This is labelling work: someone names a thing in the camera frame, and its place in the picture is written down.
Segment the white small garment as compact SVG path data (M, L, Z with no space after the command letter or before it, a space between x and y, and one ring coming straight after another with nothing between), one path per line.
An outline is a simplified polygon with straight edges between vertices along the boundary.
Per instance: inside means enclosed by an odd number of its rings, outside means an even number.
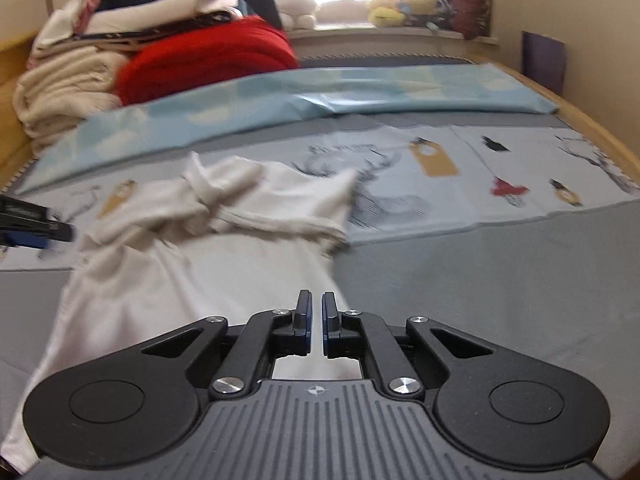
M81 237L29 385L201 318L242 324L334 289L356 183L355 169L192 155L180 177L139 186Z

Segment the cream folded quilt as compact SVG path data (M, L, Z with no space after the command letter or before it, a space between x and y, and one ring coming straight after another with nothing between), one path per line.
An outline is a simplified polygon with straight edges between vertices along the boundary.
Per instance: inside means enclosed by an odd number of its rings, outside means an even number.
M13 107L35 154L95 114L122 106L115 87L129 58L84 47L38 64L18 78Z

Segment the printed deer pattern sheet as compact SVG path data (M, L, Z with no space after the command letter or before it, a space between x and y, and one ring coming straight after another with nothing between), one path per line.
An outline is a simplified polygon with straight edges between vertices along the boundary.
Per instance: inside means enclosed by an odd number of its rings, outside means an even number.
M22 200L70 242L14 247L3 270L73 266L98 246L171 223L192 235L250 228L369 243L526 222L638 200L612 159L570 128L405 125L348 116L235 133L179 155L111 166Z

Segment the white folded bedding stack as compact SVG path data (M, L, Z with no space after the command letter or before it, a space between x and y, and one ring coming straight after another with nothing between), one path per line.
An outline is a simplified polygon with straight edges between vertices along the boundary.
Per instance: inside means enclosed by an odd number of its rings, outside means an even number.
M40 29L30 56L46 58L57 44L77 36L142 32L217 11L227 12L232 21L243 18L236 0L156 0L108 11L98 11L98 3L99 0L68 0Z

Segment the light blue folded sheet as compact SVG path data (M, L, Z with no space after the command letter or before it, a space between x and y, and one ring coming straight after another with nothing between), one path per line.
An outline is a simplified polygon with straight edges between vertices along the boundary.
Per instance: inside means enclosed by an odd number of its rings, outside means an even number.
M336 115L551 115L556 109L551 100L492 64L284 70L94 115L48 148L17 192L34 192L118 162L229 134Z

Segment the red folded blanket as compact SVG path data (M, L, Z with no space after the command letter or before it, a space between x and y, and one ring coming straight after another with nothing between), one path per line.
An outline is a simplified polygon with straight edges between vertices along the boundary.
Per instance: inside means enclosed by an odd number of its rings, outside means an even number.
M297 70L288 36L258 16L157 41L118 73L125 106L264 73Z

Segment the white plush toy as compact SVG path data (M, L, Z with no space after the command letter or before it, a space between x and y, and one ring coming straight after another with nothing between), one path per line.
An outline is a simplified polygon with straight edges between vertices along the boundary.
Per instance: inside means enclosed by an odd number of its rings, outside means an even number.
M314 0L274 0L284 30L313 30L318 4Z

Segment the yellow plush toys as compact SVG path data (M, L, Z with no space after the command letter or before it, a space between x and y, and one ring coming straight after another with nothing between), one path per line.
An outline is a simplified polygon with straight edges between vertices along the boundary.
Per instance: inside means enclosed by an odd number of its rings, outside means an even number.
M439 0L371 0L368 22L378 28L426 27L438 7Z

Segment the dark red cushion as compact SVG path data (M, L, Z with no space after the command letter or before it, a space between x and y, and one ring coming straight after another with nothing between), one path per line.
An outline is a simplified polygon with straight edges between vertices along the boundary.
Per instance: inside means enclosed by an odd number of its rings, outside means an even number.
M491 28L492 0L450 0L454 8L454 17L450 20L451 29L465 40L488 37Z

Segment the wooden bed frame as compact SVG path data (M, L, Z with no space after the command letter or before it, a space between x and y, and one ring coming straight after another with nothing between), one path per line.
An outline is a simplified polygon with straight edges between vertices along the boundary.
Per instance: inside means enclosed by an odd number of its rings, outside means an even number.
M11 104L17 78L26 64L27 55L35 38L35 32L23 32L18 36L1 41L1 192L8 192L12 185L32 166L36 156L32 154L28 136L18 123ZM560 98L540 84L533 82L510 67L493 61L486 56L471 54L474 64L491 64L517 79L526 87L550 99L559 107L555 115L568 126L576 129L598 148L634 182L639 183L639 156L625 143L617 139L598 122L578 107Z

